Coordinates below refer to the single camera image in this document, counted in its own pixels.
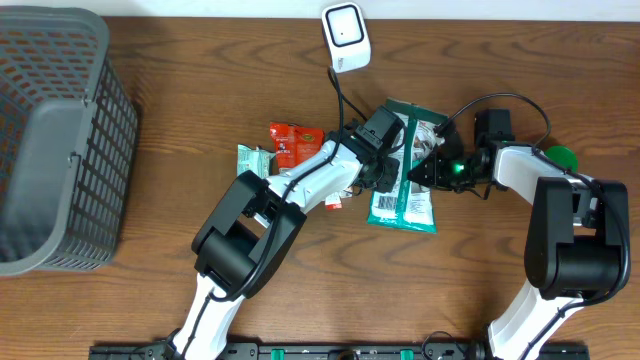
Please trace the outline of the green white packet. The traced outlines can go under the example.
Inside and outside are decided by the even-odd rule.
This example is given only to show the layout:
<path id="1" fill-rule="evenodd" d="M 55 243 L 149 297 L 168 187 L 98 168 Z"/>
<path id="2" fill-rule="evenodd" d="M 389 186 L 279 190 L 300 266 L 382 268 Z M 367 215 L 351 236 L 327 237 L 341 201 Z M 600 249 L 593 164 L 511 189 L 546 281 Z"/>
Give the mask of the green white packet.
<path id="1" fill-rule="evenodd" d="M 388 98 L 385 106 L 405 125 L 390 153 L 392 159 L 399 161 L 398 175 L 391 192 L 373 193 L 367 223 L 436 233 L 429 187 L 409 181 L 407 174 L 444 143 L 435 135 L 434 129 L 447 116 L 393 98 Z"/>

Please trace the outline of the red stick sachet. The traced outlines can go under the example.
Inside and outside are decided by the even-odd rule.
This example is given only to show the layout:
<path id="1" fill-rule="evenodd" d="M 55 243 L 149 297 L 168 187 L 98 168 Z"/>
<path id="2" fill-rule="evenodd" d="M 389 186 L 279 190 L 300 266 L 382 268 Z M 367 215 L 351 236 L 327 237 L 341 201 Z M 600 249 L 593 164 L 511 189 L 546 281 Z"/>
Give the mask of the red stick sachet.
<path id="1" fill-rule="evenodd" d="M 340 193 L 333 193 L 325 198 L 325 207 L 328 210 L 336 210 L 342 208 Z"/>

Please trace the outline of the red snack packet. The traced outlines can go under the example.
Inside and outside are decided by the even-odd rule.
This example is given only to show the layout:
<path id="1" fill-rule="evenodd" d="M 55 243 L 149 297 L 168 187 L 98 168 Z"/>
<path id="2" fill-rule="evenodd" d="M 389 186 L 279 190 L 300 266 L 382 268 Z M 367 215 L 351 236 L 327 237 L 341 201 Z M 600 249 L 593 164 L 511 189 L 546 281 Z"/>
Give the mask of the red snack packet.
<path id="1" fill-rule="evenodd" d="M 294 168 L 318 153 L 325 137 L 320 128 L 286 123 L 272 122 L 269 132 L 280 172 Z"/>

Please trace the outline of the green lid seasoning jar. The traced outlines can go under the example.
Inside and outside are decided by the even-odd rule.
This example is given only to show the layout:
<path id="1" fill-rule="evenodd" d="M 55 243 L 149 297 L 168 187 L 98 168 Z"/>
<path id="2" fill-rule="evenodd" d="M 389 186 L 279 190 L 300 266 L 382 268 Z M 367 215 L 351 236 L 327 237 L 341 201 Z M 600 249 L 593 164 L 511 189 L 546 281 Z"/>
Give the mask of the green lid seasoning jar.
<path id="1" fill-rule="evenodd" d="M 572 170 L 574 172 L 578 171 L 578 158 L 576 154 L 568 147 L 564 145 L 554 145 L 547 148 L 544 151 L 544 154 L 559 166 Z"/>

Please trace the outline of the teal white snack packet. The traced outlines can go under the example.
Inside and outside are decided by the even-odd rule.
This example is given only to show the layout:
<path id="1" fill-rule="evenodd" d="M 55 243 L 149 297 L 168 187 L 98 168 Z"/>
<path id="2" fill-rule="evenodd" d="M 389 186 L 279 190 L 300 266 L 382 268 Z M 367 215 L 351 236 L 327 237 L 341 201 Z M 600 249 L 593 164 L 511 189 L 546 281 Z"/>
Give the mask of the teal white snack packet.
<path id="1" fill-rule="evenodd" d="M 246 145 L 237 146 L 237 174 L 251 171 L 260 178 L 266 178 L 271 173 L 272 161 L 276 154 L 257 146 L 252 149 Z"/>

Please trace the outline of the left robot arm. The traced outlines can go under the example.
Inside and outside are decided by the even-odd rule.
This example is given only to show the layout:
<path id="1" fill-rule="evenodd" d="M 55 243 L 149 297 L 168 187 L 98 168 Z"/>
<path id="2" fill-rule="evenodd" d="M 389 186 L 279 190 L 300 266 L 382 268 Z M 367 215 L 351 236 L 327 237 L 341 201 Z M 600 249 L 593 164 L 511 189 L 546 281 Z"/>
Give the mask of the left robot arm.
<path id="1" fill-rule="evenodd" d="M 196 234 L 196 293 L 183 327 L 168 341 L 168 359 L 215 359 L 246 299 L 278 270 L 307 214 L 328 196 L 356 186 L 388 192 L 398 163 L 399 129 L 359 126 L 332 132 L 320 151 L 265 179 L 240 174 Z"/>

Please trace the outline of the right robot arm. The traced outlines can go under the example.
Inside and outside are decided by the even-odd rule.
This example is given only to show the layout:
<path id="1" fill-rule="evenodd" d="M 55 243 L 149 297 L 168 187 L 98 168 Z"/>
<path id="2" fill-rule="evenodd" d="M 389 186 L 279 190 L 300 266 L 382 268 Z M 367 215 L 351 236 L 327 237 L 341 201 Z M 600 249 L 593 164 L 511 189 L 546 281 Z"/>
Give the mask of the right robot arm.
<path id="1" fill-rule="evenodd" d="M 630 275 L 628 195 L 624 184 L 563 167 L 540 149 L 491 141 L 464 159 L 430 154 L 410 181 L 462 193 L 476 184 L 510 189 L 531 206 L 526 280 L 467 359 L 535 359 L 576 312 L 610 300 Z"/>

